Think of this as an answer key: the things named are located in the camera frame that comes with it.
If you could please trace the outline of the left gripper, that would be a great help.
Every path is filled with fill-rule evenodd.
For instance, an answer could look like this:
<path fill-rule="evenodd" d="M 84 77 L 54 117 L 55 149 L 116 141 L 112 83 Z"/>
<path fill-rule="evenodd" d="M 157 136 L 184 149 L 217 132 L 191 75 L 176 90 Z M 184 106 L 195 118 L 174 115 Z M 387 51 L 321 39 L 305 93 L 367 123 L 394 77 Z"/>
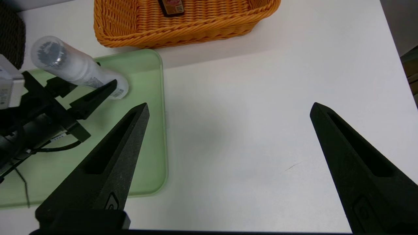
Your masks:
<path fill-rule="evenodd" d="M 84 142 L 91 134 L 77 121 L 86 120 L 103 103 L 117 87 L 114 79 L 108 84 L 84 95 L 70 103 L 65 109 L 55 98 L 64 98 L 72 92 L 77 85 L 67 82 L 59 77 L 47 80 L 45 86 L 41 85 L 33 75 L 25 71 L 24 87 L 27 93 L 21 100 L 21 111 L 26 121 L 33 121 L 37 116 L 45 114 L 54 123 L 68 131 L 76 140 Z"/>

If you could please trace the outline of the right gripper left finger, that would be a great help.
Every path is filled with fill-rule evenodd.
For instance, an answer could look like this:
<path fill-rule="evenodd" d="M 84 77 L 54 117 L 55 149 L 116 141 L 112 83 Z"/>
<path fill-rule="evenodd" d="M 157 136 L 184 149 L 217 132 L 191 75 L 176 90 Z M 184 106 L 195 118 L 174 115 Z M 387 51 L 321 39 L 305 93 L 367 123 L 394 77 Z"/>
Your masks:
<path fill-rule="evenodd" d="M 147 103 L 129 110 L 36 209 L 36 217 L 64 210 L 123 210 L 148 125 Z"/>

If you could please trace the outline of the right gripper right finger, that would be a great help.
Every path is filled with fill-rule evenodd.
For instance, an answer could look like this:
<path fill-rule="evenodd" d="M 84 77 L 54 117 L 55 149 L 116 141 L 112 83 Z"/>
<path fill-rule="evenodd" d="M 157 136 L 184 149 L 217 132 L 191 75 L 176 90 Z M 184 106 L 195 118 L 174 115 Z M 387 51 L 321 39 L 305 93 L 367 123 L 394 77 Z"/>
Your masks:
<path fill-rule="evenodd" d="M 352 233 L 417 234 L 417 184 L 331 108 L 310 119 Z"/>

